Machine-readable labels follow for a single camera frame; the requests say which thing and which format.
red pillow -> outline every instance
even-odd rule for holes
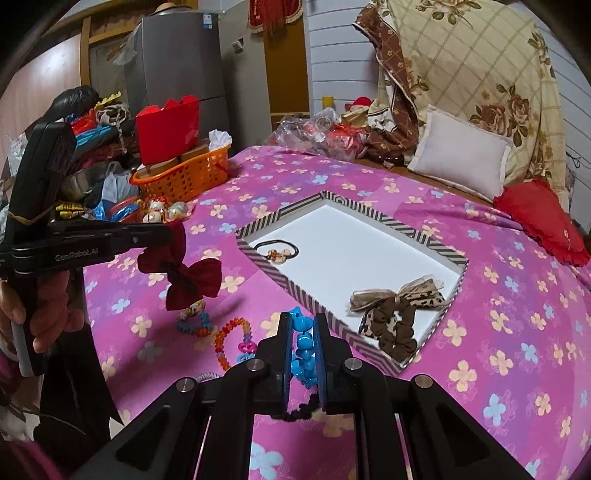
[[[527,235],[562,264],[582,267],[589,261],[581,234],[543,180],[506,187],[501,196],[494,198],[494,205],[511,215]]]

red hanging tapestry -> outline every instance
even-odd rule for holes
[[[248,27],[256,33],[266,31],[272,35],[287,23],[302,15],[301,0],[249,0]]]

plastic basket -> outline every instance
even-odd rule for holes
[[[171,203],[188,202],[228,179],[229,149],[230,145],[198,155],[153,177],[134,173],[129,182],[148,198],[164,195]]]

human hand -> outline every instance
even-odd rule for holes
[[[40,277],[37,282],[39,307],[33,314],[30,329],[33,349],[37,353],[46,351],[62,332],[76,332],[84,326],[84,314],[79,309],[68,309],[66,287],[70,273],[67,271]],[[25,307],[18,294],[8,286],[8,282],[0,283],[0,335],[7,341],[10,350],[12,344],[11,322],[23,324],[27,317]]]

floral blanket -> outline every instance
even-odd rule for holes
[[[591,434],[590,267],[559,264],[499,211],[384,170],[277,147],[253,147],[233,161],[239,177],[200,196],[185,222],[186,262],[223,265],[219,297],[206,307],[216,332],[242,317],[258,342],[296,306],[238,250],[237,228],[321,190],[365,202],[470,259],[460,293],[401,377],[431,375],[535,478],[569,477]],[[177,330],[177,314],[164,308],[164,275],[139,273],[138,253],[85,269],[97,351],[125,422],[179,377],[223,374],[213,336]],[[223,343],[232,365],[248,329],[238,330]],[[294,382],[290,408],[308,395]],[[253,480],[353,480],[354,467],[351,416],[255,419]]]
[[[371,0],[354,26],[389,76],[378,95],[408,78],[396,95],[414,102],[421,123],[434,105],[511,138],[505,184],[546,177],[568,209],[558,87],[533,18],[495,0]]]

